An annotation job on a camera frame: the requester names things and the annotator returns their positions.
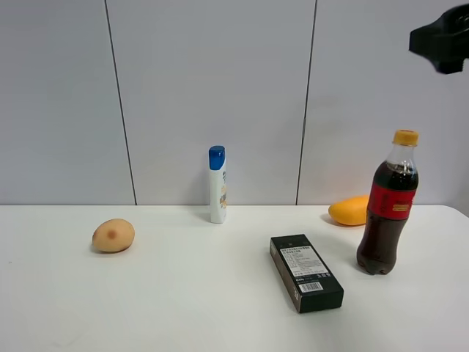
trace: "barcode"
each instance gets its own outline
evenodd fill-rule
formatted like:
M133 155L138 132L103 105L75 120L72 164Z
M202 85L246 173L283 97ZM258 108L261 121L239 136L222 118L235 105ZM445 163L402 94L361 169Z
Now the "barcode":
M311 284L300 285L301 292L314 292L324 290L319 282L312 282Z

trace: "blue bottle cap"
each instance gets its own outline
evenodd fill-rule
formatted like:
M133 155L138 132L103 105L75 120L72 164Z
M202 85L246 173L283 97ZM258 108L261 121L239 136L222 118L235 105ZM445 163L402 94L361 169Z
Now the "blue bottle cap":
M215 145L208 150L210 170L219 170L225 163L225 147Z

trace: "orange bottle cap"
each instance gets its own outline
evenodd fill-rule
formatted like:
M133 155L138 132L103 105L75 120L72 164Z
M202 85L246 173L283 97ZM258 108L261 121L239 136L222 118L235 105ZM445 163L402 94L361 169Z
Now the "orange bottle cap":
M418 142L418 132L411 130L397 130L394 134L394 144L416 147Z

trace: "potato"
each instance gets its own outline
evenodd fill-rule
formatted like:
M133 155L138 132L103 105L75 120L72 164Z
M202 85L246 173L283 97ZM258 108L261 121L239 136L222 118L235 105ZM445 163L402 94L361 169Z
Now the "potato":
M135 238L135 230L124 219L103 222L93 234L93 246L102 252L120 252L129 248Z
M343 225L357 226L366 223L369 196L353 197L329 207L332 219Z

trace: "shampoo bottle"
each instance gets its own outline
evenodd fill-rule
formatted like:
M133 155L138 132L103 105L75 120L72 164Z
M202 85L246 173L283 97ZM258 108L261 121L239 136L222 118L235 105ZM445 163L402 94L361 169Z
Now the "shampoo bottle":
M222 224L226 218L225 148L216 145L208 151L210 167L210 221Z

